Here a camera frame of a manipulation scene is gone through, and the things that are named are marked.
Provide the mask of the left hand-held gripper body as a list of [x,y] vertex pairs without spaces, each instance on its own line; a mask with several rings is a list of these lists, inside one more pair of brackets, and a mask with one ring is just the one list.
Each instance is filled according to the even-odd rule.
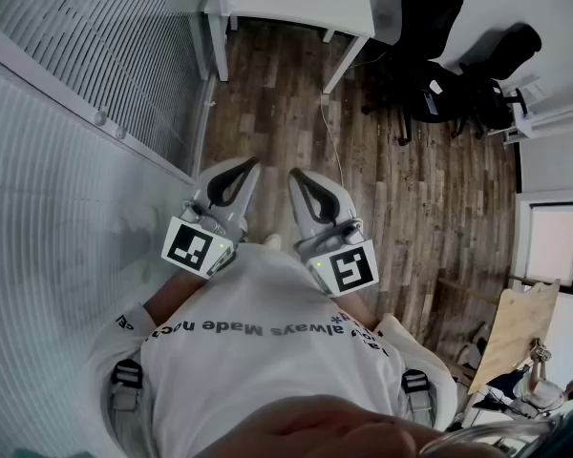
[[161,257],[209,280],[233,260],[245,238],[245,211],[239,202],[206,208],[194,200],[185,200],[182,213],[170,220]]

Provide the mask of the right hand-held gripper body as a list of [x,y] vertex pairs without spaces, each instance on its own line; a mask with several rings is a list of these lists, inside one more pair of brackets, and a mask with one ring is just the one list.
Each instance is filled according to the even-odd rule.
[[379,282],[373,242],[355,218],[295,245],[302,264],[330,298],[343,297]]

